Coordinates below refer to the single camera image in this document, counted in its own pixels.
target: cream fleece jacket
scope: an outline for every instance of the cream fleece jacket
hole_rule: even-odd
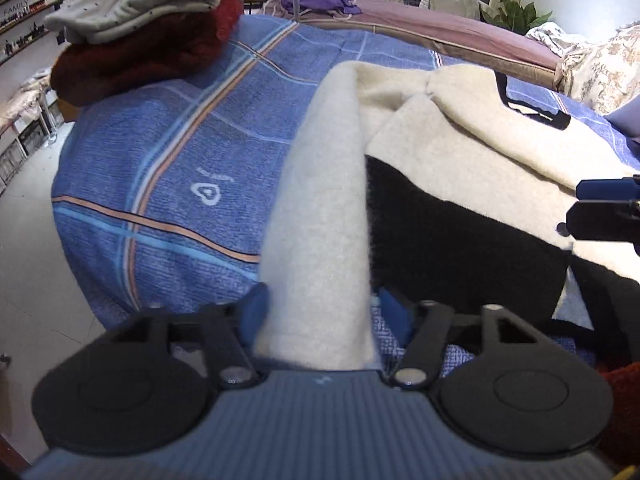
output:
[[[633,173],[587,126],[559,131],[505,107],[478,66],[345,62],[319,86],[283,166],[260,261],[271,299],[257,354],[334,370],[375,363],[365,155],[433,196],[640,278],[630,244],[556,232],[580,180]]]

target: green leaves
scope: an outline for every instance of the green leaves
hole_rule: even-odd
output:
[[[524,8],[524,21],[525,23],[531,23],[536,19],[536,6],[531,2],[527,4]]]
[[[508,28],[509,30],[511,30],[509,25],[507,24],[507,20],[498,20],[497,18],[492,17],[487,12],[484,12],[484,10],[482,9],[480,9],[480,12],[482,13],[482,17],[487,23],[495,25],[495,27]]]
[[[529,28],[539,27],[543,23],[548,22],[549,18],[551,18],[552,14],[553,14],[553,11],[552,12],[548,12],[544,16],[540,16],[539,18],[536,18],[532,22],[529,22]]]
[[[531,2],[525,7],[514,0],[501,0],[502,7],[498,8],[498,16],[490,16],[486,12],[482,12],[482,16],[487,23],[496,27],[512,30],[517,34],[524,35],[529,29],[548,22],[551,12],[544,16],[536,17],[536,6]]]

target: storage box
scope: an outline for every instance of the storage box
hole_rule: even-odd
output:
[[[27,155],[31,156],[40,146],[42,146],[46,137],[47,135],[44,132],[40,121],[33,121],[33,123],[27,126],[18,136],[18,139],[20,140],[24,151],[27,152]]]
[[[0,153],[0,178],[5,184],[9,183],[25,160],[26,157],[18,140],[14,140],[4,152]]]

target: tiled floor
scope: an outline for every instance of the tiled floor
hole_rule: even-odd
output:
[[[0,433],[33,462],[46,446],[31,416],[38,380],[103,329],[66,264],[53,223],[50,189],[71,130],[38,150],[0,196]]]

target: bed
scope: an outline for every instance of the bed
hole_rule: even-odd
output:
[[[52,186],[54,218],[105,327],[143,307],[192,312],[248,291],[282,161],[319,81],[345,60],[422,70],[461,62],[364,30],[243,16],[208,70],[81,112]],[[625,137],[588,108],[514,78],[508,93],[565,110],[640,168]]]
[[[419,44],[443,56],[498,70],[518,79],[554,89],[560,57],[543,44],[488,23],[382,0],[356,0],[361,14],[348,19],[305,12],[300,22],[326,30],[359,28]],[[263,12],[282,16],[279,0]]]

